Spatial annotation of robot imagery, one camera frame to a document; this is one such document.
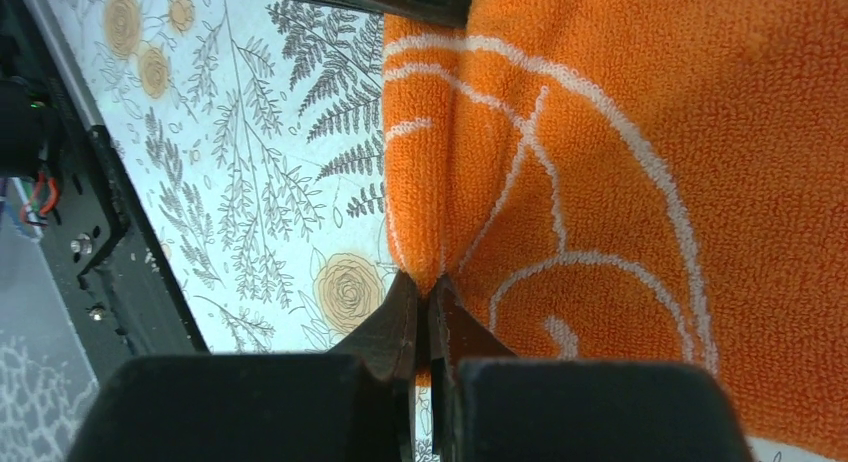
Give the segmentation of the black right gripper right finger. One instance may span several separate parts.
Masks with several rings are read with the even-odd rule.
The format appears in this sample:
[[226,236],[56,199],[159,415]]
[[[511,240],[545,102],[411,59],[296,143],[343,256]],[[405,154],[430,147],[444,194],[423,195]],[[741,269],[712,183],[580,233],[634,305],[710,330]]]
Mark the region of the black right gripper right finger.
[[749,461],[705,370],[675,362],[523,358],[447,278],[428,302],[433,451],[444,461]]

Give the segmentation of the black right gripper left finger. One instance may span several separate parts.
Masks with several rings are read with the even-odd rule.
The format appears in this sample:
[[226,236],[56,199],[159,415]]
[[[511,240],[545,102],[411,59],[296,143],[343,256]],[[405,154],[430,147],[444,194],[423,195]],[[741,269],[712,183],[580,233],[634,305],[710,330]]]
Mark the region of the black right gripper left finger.
[[410,461],[418,292],[324,353],[156,356],[101,388],[71,461]]

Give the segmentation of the orange and cream towel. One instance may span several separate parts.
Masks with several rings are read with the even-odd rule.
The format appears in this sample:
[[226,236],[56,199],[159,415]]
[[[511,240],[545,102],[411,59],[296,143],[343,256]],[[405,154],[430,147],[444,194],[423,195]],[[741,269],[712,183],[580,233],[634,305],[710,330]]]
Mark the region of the orange and cream towel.
[[847,457],[847,0],[473,0],[389,16],[387,233],[522,355],[709,370]]

